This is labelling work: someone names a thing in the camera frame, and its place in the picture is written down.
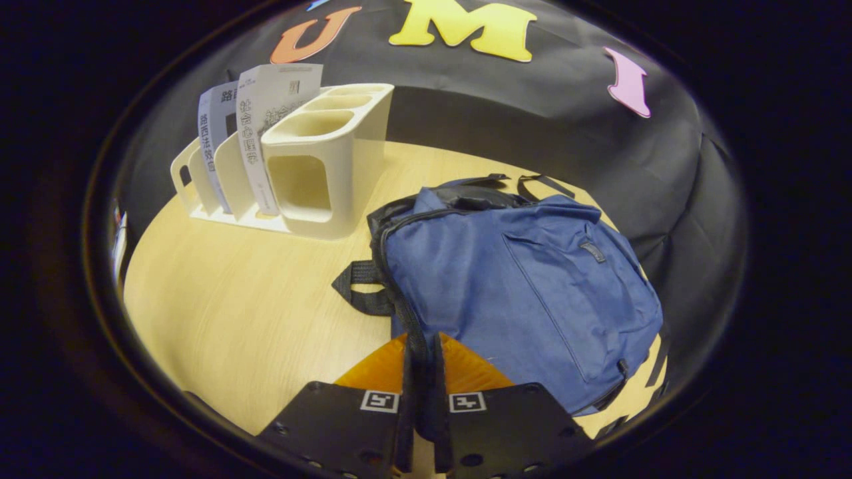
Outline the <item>white plastic bookshelf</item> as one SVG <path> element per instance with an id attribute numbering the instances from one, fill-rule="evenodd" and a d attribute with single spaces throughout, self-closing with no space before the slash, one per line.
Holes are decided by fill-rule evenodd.
<path id="1" fill-rule="evenodd" d="M 264 167 L 278 214 L 261 212 L 233 134 L 217 149 L 230 212 L 220 206 L 206 173 L 200 140 L 170 165 L 177 197 L 192 218 L 317 240 L 355 230 L 384 170 L 392 84 L 326 86 L 261 138 Z"/>

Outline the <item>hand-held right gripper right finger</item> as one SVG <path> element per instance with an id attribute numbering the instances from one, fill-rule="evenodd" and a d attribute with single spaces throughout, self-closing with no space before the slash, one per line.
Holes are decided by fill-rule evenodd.
<path id="1" fill-rule="evenodd" d="M 449 478 L 542 478 L 592 448 L 544 385 L 512 384 L 443 333 L 434 374 L 436 468 Z"/>

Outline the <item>black backdrop cloth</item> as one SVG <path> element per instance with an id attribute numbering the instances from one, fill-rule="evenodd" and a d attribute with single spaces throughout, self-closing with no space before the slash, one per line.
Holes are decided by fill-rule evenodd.
<path id="1" fill-rule="evenodd" d="M 668 393 L 711 370 L 744 281 L 746 194 L 728 141 L 703 101 L 642 51 L 553 2 L 497 0 L 535 15 L 529 63 L 450 45 L 393 46 L 405 0 L 329 0 L 268 15 L 208 45 L 154 100 L 122 145 L 119 202 L 126 260 L 174 197 L 168 164 L 196 137 L 200 94 L 282 57 L 286 31 L 306 47 L 349 18 L 308 57 L 323 84 L 395 84 L 389 139 L 529 168 L 583 188 L 630 240 L 656 288 L 668 330 Z"/>

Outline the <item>blue schoolbag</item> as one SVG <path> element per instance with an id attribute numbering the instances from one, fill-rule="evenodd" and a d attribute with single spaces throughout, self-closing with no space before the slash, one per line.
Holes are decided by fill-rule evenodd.
<path id="1" fill-rule="evenodd" d="M 546 176 L 539 199 L 520 177 L 450 181 L 366 218 L 371 258 L 333 288 L 356 310 L 391 318 L 416 360 L 445 335 L 514 384 L 544 385 L 566 412 L 603 411 L 647 360 L 664 315 L 626 237 L 602 210 Z"/>

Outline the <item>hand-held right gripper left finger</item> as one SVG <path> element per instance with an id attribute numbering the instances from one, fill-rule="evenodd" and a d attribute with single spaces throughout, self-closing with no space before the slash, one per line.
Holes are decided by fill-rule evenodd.
<path id="1" fill-rule="evenodd" d="M 401 479 L 413 463 L 410 376 L 401 335 L 337 381 L 304 385 L 256 440 L 320 479 Z"/>

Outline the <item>white book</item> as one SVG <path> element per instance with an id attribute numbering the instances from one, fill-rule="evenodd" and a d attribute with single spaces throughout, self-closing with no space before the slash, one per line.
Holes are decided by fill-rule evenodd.
<path id="1" fill-rule="evenodd" d="M 268 64 L 240 74 L 236 99 L 238 145 L 259 212 L 279 215 L 267 173 L 262 136 L 320 93 L 321 64 Z"/>
<path id="2" fill-rule="evenodd" d="M 231 208 L 224 195 L 215 167 L 215 152 L 236 131 L 236 95 L 238 82 L 226 82 L 209 88 L 198 100 L 198 139 L 204 170 L 224 213 Z"/>

